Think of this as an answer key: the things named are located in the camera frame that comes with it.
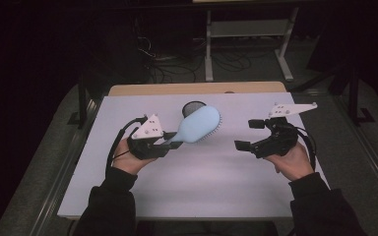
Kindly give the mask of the wooden table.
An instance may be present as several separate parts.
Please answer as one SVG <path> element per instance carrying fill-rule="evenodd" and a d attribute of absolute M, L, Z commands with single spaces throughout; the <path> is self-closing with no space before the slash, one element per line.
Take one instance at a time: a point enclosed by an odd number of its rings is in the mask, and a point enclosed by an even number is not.
<path fill-rule="evenodd" d="M 286 92 L 281 82 L 190 83 L 113 86 L 109 96 Z"/>

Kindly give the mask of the person's left hand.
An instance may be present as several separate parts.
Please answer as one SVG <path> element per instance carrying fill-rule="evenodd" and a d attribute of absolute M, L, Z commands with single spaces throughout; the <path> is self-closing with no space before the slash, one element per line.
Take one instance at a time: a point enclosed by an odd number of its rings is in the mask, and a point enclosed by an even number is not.
<path fill-rule="evenodd" d="M 155 161 L 154 158 L 141 160 L 134 156 L 129 151 L 127 140 L 123 139 L 115 149 L 112 166 L 129 174 L 137 175 L 142 168 L 153 161 Z"/>

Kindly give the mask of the light blue hairbrush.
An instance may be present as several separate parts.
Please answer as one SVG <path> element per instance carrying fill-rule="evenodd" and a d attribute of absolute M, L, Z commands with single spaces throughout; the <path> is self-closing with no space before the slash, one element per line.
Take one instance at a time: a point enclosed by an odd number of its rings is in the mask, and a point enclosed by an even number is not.
<path fill-rule="evenodd" d="M 212 134 L 221 124 L 221 114 L 213 106 L 205 105 L 184 118 L 176 135 L 168 142 L 194 144 Z"/>

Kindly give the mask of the person's right hand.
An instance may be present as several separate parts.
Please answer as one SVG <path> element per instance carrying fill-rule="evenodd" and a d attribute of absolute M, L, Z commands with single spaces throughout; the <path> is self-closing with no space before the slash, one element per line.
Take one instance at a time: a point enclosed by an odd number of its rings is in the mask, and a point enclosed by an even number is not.
<path fill-rule="evenodd" d="M 274 164 L 277 173 L 281 173 L 289 181 L 295 181 L 314 172 L 305 147 L 297 143 L 284 156 L 272 154 L 266 160 Z"/>

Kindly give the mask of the metal floor rail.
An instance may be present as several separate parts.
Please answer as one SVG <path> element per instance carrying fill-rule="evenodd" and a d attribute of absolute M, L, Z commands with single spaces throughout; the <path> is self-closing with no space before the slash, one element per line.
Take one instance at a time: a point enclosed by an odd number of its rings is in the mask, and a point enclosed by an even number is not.
<path fill-rule="evenodd" d="M 334 97 L 334 102 L 338 106 L 338 108 L 341 110 L 341 113 L 343 117 L 346 119 L 346 122 L 350 126 L 352 132 L 356 136 L 363 152 L 365 153 L 367 157 L 367 161 L 373 170 L 375 176 L 378 179 L 378 154 L 375 151 L 375 148 L 373 145 L 369 142 L 369 139 L 364 134 L 364 132 L 361 130 L 362 124 L 372 124 L 375 122 L 374 118 L 371 116 L 369 111 L 366 108 L 358 108 L 357 113 L 361 113 L 362 116 L 357 116 L 356 118 L 352 118 L 348 114 L 348 108 L 347 104 L 344 102 L 344 100 L 340 96 Z"/>
<path fill-rule="evenodd" d="M 54 231 L 63 231 L 66 225 L 62 226 L 62 223 L 69 223 L 69 220 L 59 218 L 57 212 L 98 110 L 93 101 L 90 120 L 79 129 L 77 125 L 68 124 L 71 114 L 78 108 L 78 99 L 61 102 L 31 162 L 31 185 L 39 190 L 41 197 L 29 236 L 48 235 L 52 223 L 55 223 Z"/>

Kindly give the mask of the white table cover board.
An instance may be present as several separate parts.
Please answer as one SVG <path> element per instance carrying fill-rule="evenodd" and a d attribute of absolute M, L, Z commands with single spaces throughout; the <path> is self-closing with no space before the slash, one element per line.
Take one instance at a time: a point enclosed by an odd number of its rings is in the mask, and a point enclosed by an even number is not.
<path fill-rule="evenodd" d="M 144 167 L 132 189 L 137 215 L 146 219 L 285 218 L 292 199 L 287 180 L 267 160 L 239 151 L 237 141 L 257 142 L 267 129 L 249 127 L 277 104 L 291 104 L 288 92 L 130 95 L 106 97 L 96 115 L 73 177 L 58 210 L 76 219 L 99 185 L 119 130 L 129 121 L 156 114 L 167 132 L 178 128 L 182 107 L 203 101 L 215 107 L 220 126 L 196 144 L 184 144 Z"/>

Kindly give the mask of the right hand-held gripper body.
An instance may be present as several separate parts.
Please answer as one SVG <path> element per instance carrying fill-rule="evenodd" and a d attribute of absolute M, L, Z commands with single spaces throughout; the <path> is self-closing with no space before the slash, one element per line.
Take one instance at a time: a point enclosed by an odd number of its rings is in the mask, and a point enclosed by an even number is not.
<path fill-rule="evenodd" d="M 310 158 L 316 156 L 316 145 L 313 138 L 304 134 L 305 130 L 290 124 L 286 117 L 310 111 L 318 107 L 316 102 L 310 104 L 282 104 L 276 103 L 265 119 L 266 127 L 271 135 L 252 145 L 252 153 L 257 158 L 264 158 L 272 154 L 284 156 L 293 148 L 299 137 L 305 142 Z"/>

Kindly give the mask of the white metal desk frame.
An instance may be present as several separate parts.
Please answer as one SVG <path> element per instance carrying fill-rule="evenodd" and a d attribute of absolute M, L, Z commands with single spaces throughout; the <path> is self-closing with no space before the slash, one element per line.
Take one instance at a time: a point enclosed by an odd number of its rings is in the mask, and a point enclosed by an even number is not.
<path fill-rule="evenodd" d="M 284 55 L 295 25 L 299 8 L 293 8 L 287 19 L 280 20 L 252 20 L 252 21 L 218 21 L 212 20 L 212 12 L 207 12 L 206 22 L 206 55 L 205 76 L 207 82 L 214 80 L 213 62 L 211 55 L 211 41 L 219 37 L 245 37 L 245 36 L 281 36 L 282 44 L 274 50 L 284 79 L 293 81 L 293 75 L 285 61 Z"/>

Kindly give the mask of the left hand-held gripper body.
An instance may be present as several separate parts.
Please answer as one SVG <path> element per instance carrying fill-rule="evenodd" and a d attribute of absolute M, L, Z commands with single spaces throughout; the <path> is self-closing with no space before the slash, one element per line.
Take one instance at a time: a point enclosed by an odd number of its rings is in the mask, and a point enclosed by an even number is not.
<path fill-rule="evenodd" d="M 166 143 L 162 137 L 165 130 L 162 128 L 158 116 L 153 114 L 150 117 L 144 115 L 135 118 L 128 122 L 126 127 L 129 128 L 135 123 L 138 123 L 139 127 L 135 127 L 127 139 L 130 152 L 141 160 L 165 157 L 168 153 L 163 145 Z"/>

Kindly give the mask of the black metal stand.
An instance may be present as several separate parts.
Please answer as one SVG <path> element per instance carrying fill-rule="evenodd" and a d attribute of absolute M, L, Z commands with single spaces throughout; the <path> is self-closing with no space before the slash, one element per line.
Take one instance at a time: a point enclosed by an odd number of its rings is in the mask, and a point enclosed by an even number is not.
<path fill-rule="evenodd" d="M 85 79 L 80 77 L 77 85 L 78 92 L 78 111 L 73 112 L 69 118 L 69 125 L 77 125 L 79 129 L 83 129 L 91 117 L 92 97 L 88 92 Z"/>
<path fill-rule="evenodd" d="M 374 118 L 367 108 L 358 107 L 359 77 L 353 64 L 349 65 L 348 80 L 348 116 L 359 127 L 361 123 L 373 123 Z"/>

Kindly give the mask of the black mesh pen cup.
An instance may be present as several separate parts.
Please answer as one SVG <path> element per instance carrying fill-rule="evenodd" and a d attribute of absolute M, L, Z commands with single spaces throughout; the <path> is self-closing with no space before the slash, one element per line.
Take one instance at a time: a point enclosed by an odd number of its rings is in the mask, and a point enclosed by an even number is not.
<path fill-rule="evenodd" d="M 193 112 L 195 112 L 196 110 L 200 109 L 201 107 L 205 105 L 206 103 L 203 101 L 198 101 L 198 100 L 190 101 L 183 106 L 182 115 L 184 118 L 186 118 L 189 115 L 191 115 Z"/>

